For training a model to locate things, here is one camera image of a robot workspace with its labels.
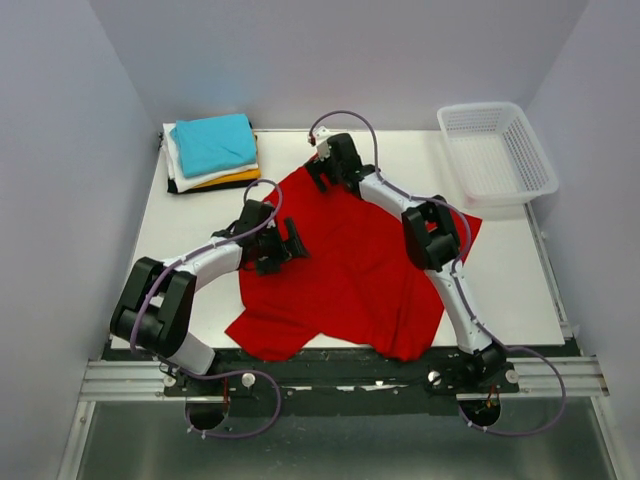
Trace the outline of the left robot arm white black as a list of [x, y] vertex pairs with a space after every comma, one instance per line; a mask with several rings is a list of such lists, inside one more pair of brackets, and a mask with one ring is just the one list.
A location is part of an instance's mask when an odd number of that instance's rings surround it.
[[293, 259], [308, 258], [290, 217], [287, 235], [278, 229], [278, 208], [247, 200], [229, 227], [202, 246], [165, 260], [141, 257], [125, 282], [110, 320], [110, 333], [168, 363], [187, 370], [187, 382], [201, 395], [214, 393], [222, 380], [215, 351], [189, 332], [196, 293], [219, 277], [250, 266], [259, 275], [277, 273]]

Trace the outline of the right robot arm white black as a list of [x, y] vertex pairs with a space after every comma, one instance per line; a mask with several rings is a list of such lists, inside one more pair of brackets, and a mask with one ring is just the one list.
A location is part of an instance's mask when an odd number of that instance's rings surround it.
[[442, 196], [412, 196], [393, 185], [376, 164], [362, 162], [348, 133], [319, 127], [308, 142], [316, 153], [305, 169], [320, 191], [340, 185], [400, 221], [411, 264], [430, 279], [453, 326], [460, 355], [455, 382], [462, 389], [485, 390], [506, 364], [506, 347], [489, 333], [466, 293], [463, 257], [472, 235], [465, 215]]

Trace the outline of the red t shirt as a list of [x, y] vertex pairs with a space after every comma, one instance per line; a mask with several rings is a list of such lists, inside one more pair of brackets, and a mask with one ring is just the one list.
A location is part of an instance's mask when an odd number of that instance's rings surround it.
[[279, 183], [310, 255], [260, 276], [243, 269], [244, 311], [226, 334], [249, 354], [284, 361], [320, 335], [412, 361], [432, 346], [444, 306], [410, 262], [401, 223], [341, 187], [322, 193], [304, 168]]

